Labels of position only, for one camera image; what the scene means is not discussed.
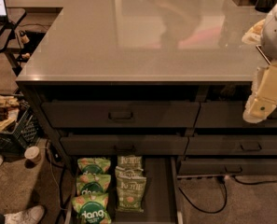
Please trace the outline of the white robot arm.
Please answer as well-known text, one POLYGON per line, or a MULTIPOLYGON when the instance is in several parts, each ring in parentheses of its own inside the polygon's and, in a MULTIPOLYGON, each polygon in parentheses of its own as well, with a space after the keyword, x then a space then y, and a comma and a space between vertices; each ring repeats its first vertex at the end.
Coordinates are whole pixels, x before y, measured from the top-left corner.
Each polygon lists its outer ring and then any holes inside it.
POLYGON ((242 37, 248 45, 260 45, 270 58, 268 67, 258 67, 242 118, 249 123, 265 120, 277 107, 277 4, 264 20, 253 25, 242 37))

